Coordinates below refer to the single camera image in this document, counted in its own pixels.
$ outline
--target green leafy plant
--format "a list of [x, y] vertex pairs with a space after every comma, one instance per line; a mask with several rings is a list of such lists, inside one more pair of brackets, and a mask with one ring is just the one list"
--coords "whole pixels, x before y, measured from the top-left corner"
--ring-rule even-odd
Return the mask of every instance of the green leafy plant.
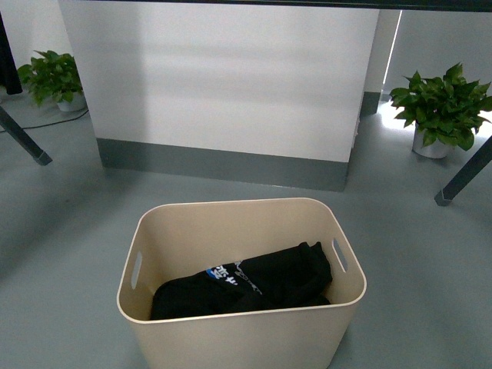
[[56, 102], [71, 102], [75, 93], [82, 93], [82, 84], [72, 55], [59, 55], [52, 50], [37, 53], [42, 58], [31, 58], [31, 64], [18, 69], [18, 76], [38, 106], [48, 98]]
[[443, 78], [422, 78], [418, 71], [409, 81], [408, 88], [391, 91], [391, 106], [404, 108], [395, 118], [404, 119], [404, 127], [417, 122], [424, 133], [423, 146], [436, 140], [469, 150], [475, 134], [486, 118], [481, 111], [492, 111], [492, 97], [487, 96], [490, 82], [467, 82], [463, 65], [458, 63], [446, 71]]

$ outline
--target black metal leg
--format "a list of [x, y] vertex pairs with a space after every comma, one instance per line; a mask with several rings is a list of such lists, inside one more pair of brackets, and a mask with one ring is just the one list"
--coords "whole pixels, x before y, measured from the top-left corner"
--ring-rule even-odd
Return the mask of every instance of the black metal leg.
[[34, 158], [39, 165], [47, 165], [52, 159], [19, 127], [17, 122], [0, 106], [0, 125]]
[[466, 163], [453, 179], [436, 194], [434, 200], [439, 206], [448, 206], [464, 186], [492, 161], [492, 137], [487, 139], [474, 156]]

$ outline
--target potted plant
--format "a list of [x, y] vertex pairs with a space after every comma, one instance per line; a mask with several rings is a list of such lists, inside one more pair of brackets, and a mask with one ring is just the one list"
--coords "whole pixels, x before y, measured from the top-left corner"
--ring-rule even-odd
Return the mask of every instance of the potted plant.
[[391, 106], [404, 108], [395, 118], [404, 119], [404, 127], [416, 124], [413, 151], [429, 158], [443, 158], [451, 148], [469, 150], [474, 133], [486, 118], [481, 111], [492, 111], [492, 97], [487, 96], [490, 82], [467, 82], [463, 65], [458, 63], [443, 78], [422, 78], [418, 71], [408, 88], [391, 91]]
[[37, 52], [42, 58], [31, 58], [31, 64], [18, 69], [23, 85], [38, 106], [52, 98], [61, 111], [77, 111], [86, 107], [75, 59], [52, 50]]

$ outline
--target gray floor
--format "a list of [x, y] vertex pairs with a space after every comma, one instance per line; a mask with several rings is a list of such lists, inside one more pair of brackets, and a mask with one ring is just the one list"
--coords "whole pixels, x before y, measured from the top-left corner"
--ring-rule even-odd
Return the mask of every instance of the gray floor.
[[[24, 126], [74, 116], [2, 97]], [[330, 206], [367, 275], [330, 369], [492, 367], [492, 167], [440, 208], [434, 195], [477, 146], [427, 160], [388, 122], [363, 119], [338, 193], [103, 169], [88, 115], [28, 131], [54, 159], [46, 167], [1, 134], [0, 368], [146, 368], [116, 307], [141, 215], [159, 204], [285, 197]]]

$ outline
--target black cable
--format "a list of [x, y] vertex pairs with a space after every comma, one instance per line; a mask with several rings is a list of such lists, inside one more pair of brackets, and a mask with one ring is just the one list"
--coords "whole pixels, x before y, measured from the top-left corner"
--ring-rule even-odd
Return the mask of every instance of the black cable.
[[53, 123], [48, 123], [46, 125], [34, 125], [32, 127], [23, 127], [22, 129], [23, 130], [26, 130], [26, 129], [36, 129], [36, 128], [43, 128], [43, 127], [49, 127], [50, 125], [59, 125], [60, 123], [66, 123], [68, 121], [76, 121], [77, 119], [79, 118], [82, 118], [84, 115], [86, 115], [87, 113], [89, 112], [89, 110], [87, 109], [86, 111], [84, 111], [83, 114], [79, 115], [78, 117], [75, 117], [75, 118], [71, 118], [71, 119], [65, 119], [63, 121], [54, 121]]

